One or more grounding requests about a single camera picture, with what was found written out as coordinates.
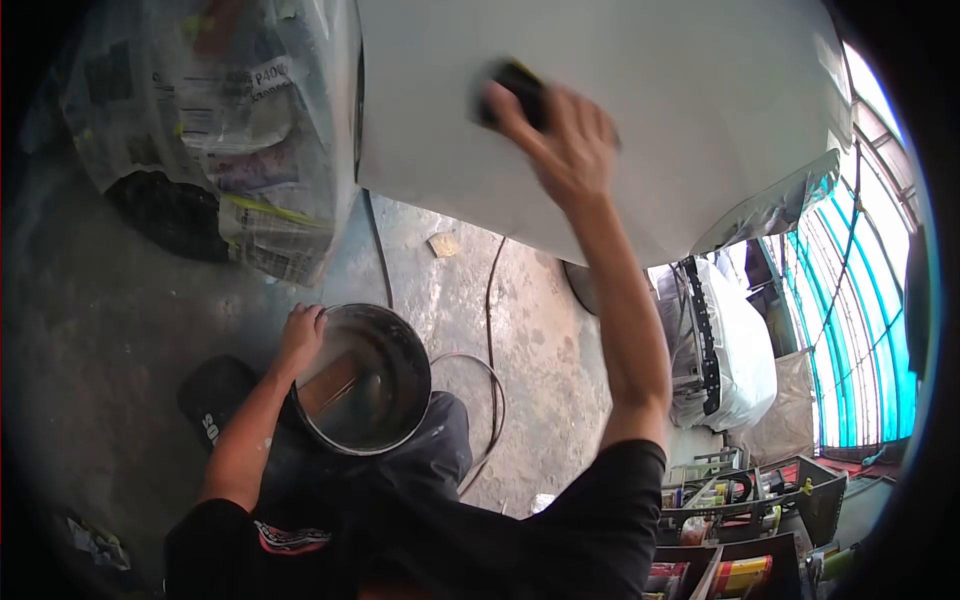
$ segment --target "stained floor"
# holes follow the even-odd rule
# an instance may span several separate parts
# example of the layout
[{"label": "stained floor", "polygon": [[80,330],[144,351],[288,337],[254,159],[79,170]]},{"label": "stained floor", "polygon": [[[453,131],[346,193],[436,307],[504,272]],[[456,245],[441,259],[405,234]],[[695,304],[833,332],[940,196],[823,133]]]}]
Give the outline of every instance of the stained floor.
[{"label": "stained floor", "polygon": [[[486,357],[484,302],[500,236],[373,197],[396,311],[428,354]],[[435,258],[426,239],[453,234]],[[70,512],[115,534],[147,589],[161,542],[196,500],[205,453],[175,392],[205,358],[231,353],[259,371],[298,301],[386,303],[371,224],[358,202],[317,289],[235,264],[178,258],[126,226],[72,148],[33,159],[4,214],[4,419],[16,458],[52,520]],[[507,394],[503,437],[466,502],[527,516],[590,462],[609,409],[597,320],[559,261],[508,240],[492,286],[494,364]],[[438,364],[434,388],[469,409],[479,454],[490,436],[490,380],[466,359]],[[706,429],[672,428],[670,460],[719,447]]]}]

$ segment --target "man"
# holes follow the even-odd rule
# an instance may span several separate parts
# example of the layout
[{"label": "man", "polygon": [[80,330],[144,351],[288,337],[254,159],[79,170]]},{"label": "man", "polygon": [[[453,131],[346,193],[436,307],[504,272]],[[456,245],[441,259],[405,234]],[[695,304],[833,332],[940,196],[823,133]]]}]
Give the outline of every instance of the man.
[{"label": "man", "polygon": [[640,596],[660,515],[670,359],[611,201],[613,123],[554,87],[545,137],[505,88],[490,83],[487,94],[500,131],[531,158],[590,266],[613,402],[596,459],[530,518],[461,504],[466,411],[440,394],[420,432],[449,435],[420,435],[375,458],[318,458],[327,465],[315,477],[267,502],[261,478],[281,404],[323,341],[321,307],[298,305],[270,371],[219,432],[197,506],[167,538],[170,597]]}]

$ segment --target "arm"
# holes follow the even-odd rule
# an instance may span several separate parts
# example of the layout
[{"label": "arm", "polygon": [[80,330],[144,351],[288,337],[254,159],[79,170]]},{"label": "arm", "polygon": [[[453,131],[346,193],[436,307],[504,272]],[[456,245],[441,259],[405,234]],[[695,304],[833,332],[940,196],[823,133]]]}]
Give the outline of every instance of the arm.
[{"label": "arm", "polygon": [[280,406],[294,379],[310,365],[323,342],[326,317],[320,316],[322,310],[318,304],[309,308],[297,304],[287,317],[273,365],[227,423],[213,448],[198,504],[225,498],[248,513],[256,506]]},{"label": "arm", "polygon": [[487,93],[500,131],[533,160],[540,183],[564,211],[590,267],[613,400],[600,449],[623,440],[665,447],[670,356],[660,315],[611,199],[616,133],[610,116],[585,98],[554,87],[547,99],[554,134],[547,138],[527,123],[507,89],[491,83]]}]

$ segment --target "right hand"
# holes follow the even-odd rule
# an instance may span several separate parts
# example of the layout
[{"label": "right hand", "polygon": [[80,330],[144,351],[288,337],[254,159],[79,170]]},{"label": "right hand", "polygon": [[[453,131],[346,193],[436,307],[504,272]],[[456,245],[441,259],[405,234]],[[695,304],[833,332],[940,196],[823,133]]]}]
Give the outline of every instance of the right hand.
[{"label": "right hand", "polygon": [[488,82],[485,93],[500,132],[531,158],[543,189],[568,218],[610,201],[616,131],[602,108],[552,86],[546,107],[553,134],[546,137],[527,122],[519,100],[506,87]]},{"label": "right hand", "polygon": [[310,307],[298,302],[287,316],[280,337],[280,352],[276,354],[271,371],[291,382],[296,379],[317,356],[324,343],[326,315],[319,304]]}]

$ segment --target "black hose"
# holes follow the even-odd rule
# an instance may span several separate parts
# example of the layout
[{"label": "black hose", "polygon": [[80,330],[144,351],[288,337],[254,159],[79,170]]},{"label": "black hose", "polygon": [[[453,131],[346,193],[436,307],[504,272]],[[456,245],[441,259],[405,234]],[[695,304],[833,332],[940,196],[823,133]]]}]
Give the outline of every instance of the black hose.
[{"label": "black hose", "polygon": [[[367,209],[367,218],[370,219],[370,228],[373,232],[373,242],[376,245],[376,251],[380,257],[380,270],[383,273],[383,284],[387,288],[387,306],[393,309],[394,288],[390,282],[390,271],[387,269],[387,255],[383,251],[383,242],[380,240],[380,228],[376,226],[376,217],[373,214],[373,204],[370,199],[370,190],[364,188],[363,197],[364,206]],[[473,477],[470,478],[467,484],[463,486],[463,490],[459,492],[460,497],[463,497],[467,494],[467,492],[469,492],[470,488],[473,487],[473,484],[475,484],[477,479],[480,478],[480,474],[483,472],[483,469],[487,467],[487,462],[490,460],[494,449],[500,442],[500,436],[503,434],[503,425],[506,421],[507,400],[506,397],[504,397],[503,385],[500,383],[499,377],[496,375],[496,370],[493,368],[493,326],[491,321],[490,305],[491,289],[493,288],[493,276],[496,274],[496,265],[500,261],[500,254],[503,252],[503,247],[506,243],[507,236],[504,235],[502,238],[500,238],[500,246],[496,249],[496,255],[493,257],[493,264],[490,267],[490,277],[487,280],[487,298],[484,303],[487,312],[487,356],[489,359],[489,362],[484,366],[490,372],[490,393],[492,399],[492,424],[490,441],[487,444],[487,448],[483,452],[482,458],[474,463],[474,466],[478,467],[478,469],[473,473]],[[483,363],[483,361],[476,356],[464,354],[462,352],[450,352],[449,354],[435,358],[430,364],[433,365],[442,359],[457,355],[463,355]]]}]

